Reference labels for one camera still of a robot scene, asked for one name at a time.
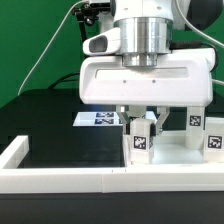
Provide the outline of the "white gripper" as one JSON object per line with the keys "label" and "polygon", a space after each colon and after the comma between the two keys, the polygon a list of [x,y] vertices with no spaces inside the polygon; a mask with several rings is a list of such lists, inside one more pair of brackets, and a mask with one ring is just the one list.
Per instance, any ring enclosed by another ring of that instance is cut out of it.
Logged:
{"label": "white gripper", "polygon": [[169,107],[205,107],[212,101],[212,48],[173,50],[160,55],[153,67],[126,67],[118,54],[120,47],[118,28],[83,43],[88,58],[80,69],[79,95],[86,104],[117,105],[124,134],[130,133],[130,118],[122,105],[160,106],[150,131],[157,136]]}

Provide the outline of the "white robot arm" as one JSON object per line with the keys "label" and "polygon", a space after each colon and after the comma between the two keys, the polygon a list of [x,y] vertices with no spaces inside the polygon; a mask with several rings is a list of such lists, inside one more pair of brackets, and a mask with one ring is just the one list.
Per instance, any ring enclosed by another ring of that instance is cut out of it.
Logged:
{"label": "white robot arm", "polygon": [[212,9],[207,24],[223,3],[199,0],[111,0],[112,28],[83,43],[88,56],[81,65],[79,94],[86,104],[184,107],[189,132],[201,132],[204,110],[212,101],[211,72],[216,49],[201,43],[174,43],[172,31],[186,26],[201,33],[190,14]]}

